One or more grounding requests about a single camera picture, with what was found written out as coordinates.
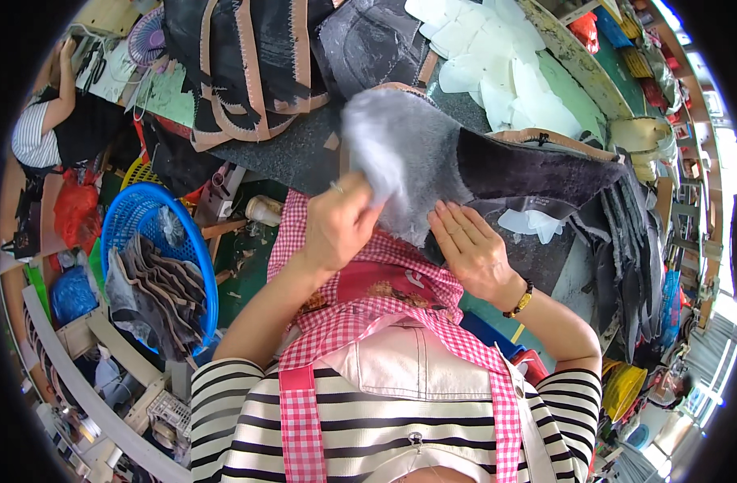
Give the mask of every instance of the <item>black and white striped shirt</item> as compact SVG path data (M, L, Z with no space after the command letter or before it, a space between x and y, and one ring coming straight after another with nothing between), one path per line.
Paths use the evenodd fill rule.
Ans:
M11 150L24 165L47 168L62 163L54 130L50 129L41 136L48 104L49 102L34 103L26 107L14 126L14 133L11 135Z
M315 365L314 375L328 481L366 480L409 450L412 431L442 454L467 460L484 475L495 473L490 399L403 400L360 392L322 365ZM557 480L585 481L602 397L600 379L584 369L556 372L526 397ZM276 366L264 372L244 359L224 359L201 367L192 378L191 410L194 481L285 481ZM529 482L523 448L519 461L518 481Z

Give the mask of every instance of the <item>gray fur fabric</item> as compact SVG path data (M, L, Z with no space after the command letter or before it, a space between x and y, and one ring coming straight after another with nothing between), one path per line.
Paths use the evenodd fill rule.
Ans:
M342 120L351 169L365 173L374 203L387 200L379 226L388 233L421 248L436 200L473 200L457 168L460 123L431 102L394 89L364 91Z

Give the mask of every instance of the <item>woman's right hand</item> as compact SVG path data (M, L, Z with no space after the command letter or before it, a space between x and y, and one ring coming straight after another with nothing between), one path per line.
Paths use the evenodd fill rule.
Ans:
M342 176L306 207L306 241L299 252L310 270L335 274L357 255L374 232L383 205L369 206L373 191L362 173Z
M76 50L76 42L73 40L73 37L68 37L67 40L65 40L64 44L62 44L62 48L60 49L60 62L61 63L70 63L71 57L73 56L73 53Z
M502 312L516 307L527 283L510 267L505 242L487 220L473 208L439 200L428 221L449 270L465 290Z

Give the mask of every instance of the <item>white plastic crate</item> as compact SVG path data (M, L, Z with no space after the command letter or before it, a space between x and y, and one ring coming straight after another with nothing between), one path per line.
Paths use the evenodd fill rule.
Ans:
M149 418L159 417L174 427L178 434L191 439L191 409L167 391L162 391L146 410Z

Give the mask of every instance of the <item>woman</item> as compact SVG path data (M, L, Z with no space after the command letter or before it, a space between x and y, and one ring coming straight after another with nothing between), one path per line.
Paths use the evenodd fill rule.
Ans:
M475 210L429 214L445 270L374 230L371 199L357 173L310 200L289 192L268 284L192 379L194 480L584 481L593 330L529 290ZM556 372L535 389L461 329L463 288L515 315Z
M73 38L54 49L36 79L35 95L14 126L11 149L27 167L72 168L94 159L122 128L132 130L121 106L91 93L76 95L74 50ZM56 57L58 69L54 68ZM47 83L57 83L58 89Z
M654 383L647 391L647 400L663 409L674 409L679 406L683 398L691 393L694 379L690 372L680 377L672 374L669 368L656 374Z

